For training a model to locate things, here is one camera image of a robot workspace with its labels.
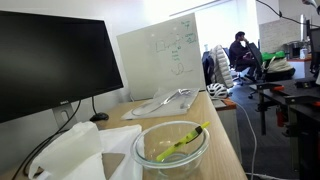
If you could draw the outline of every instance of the black cable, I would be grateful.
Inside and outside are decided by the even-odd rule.
[[[92,96],[92,108],[94,111],[94,114],[97,114],[96,108],[94,107],[94,97]]]
[[[267,6],[268,8],[270,8],[270,9],[271,9],[276,15],[278,15],[280,18],[287,19],[287,20],[293,21],[293,22],[298,23],[298,24],[307,25],[306,23],[301,23],[301,22],[296,21],[296,20],[294,20],[294,19],[284,17],[284,16],[282,16],[282,12],[281,12],[281,11],[279,11],[279,13],[277,13],[277,12],[276,12],[271,6],[269,6],[268,4],[266,4],[266,3],[264,3],[264,2],[261,2],[261,1],[259,1],[259,0],[256,0],[256,1],[259,2],[259,3],[261,3],[261,4],[263,4],[263,5],[265,5],[265,6]],[[310,26],[314,26],[314,27],[320,28],[320,26],[318,26],[318,25],[310,24]]]
[[[21,170],[22,166],[23,166],[26,162],[27,162],[27,164],[29,164],[30,161],[36,156],[36,154],[37,154],[38,152],[40,152],[40,151],[48,144],[48,142],[50,142],[56,135],[58,135],[58,134],[60,134],[60,133],[63,132],[63,131],[61,131],[61,130],[71,121],[71,119],[72,119],[72,118],[75,116],[75,114],[78,112],[79,107],[80,107],[80,104],[81,104],[81,100],[79,101],[79,104],[78,104],[75,112],[74,112],[74,113],[72,114],[72,116],[68,119],[68,121],[67,121],[66,123],[64,123],[64,125],[61,126],[61,127],[58,129],[58,131],[56,131],[52,136],[48,137],[46,140],[44,140],[42,143],[40,143],[36,148],[34,148],[34,149],[32,150],[31,153],[29,153],[29,155],[22,161],[22,163],[21,163],[20,166],[18,167],[17,171],[15,172],[15,174],[14,174],[13,177],[12,177],[12,180],[16,179],[19,171]]]

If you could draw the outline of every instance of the floor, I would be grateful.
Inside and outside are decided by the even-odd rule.
[[[231,90],[233,101],[241,105],[247,112],[253,130],[257,137],[257,152],[255,157],[254,173],[264,174],[282,179],[298,179],[299,173],[291,167],[291,154],[289,138],[282,135],[285,128],[277,126],[275,107],[266,112],[266,135],[261,135],[260,116],[256,111],[258,95],[253,99],[248,95],[252,92],[245,83],[243,86],[236,85]],[[245,172],[251,172],[251,163],[254,150],[252,131],[244,111],[237,108],[237,119],[242,153],[242,166]]]

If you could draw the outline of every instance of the monitor stand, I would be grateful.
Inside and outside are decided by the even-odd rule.
[[[52,109],[52,111],[53,111],[54,117],[57,121],[58,128],[61,128],[74,113],[70,103],[55,107]],[[69,123],[62,130],[71,129],[77,123],[78,123],[78,121],[76,119],[76,116],[73,116],[73,118],[69,121]]]

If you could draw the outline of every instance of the man sitting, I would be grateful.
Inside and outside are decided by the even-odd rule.
[[[246,78],[250,79],[253,82],[256,82],[254,78],[254,72],[257,66],[257,63],[251,57],[251,53],[248,47],[243,47],[241,41],[245,41],[248,45],[248,40],[244,37],[245,33],[239,31],[235,35],[235,41],[230,45],[229,48],[229,58],[230,63],[233,64],[237,60],[237,66],[246,66],[249,67],[248,73],[245,75]]]

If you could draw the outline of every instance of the whiteboard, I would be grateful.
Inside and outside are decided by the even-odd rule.
[[[205,90],[194,14],[117,36],[131,97],[149,99],[158,89]]]

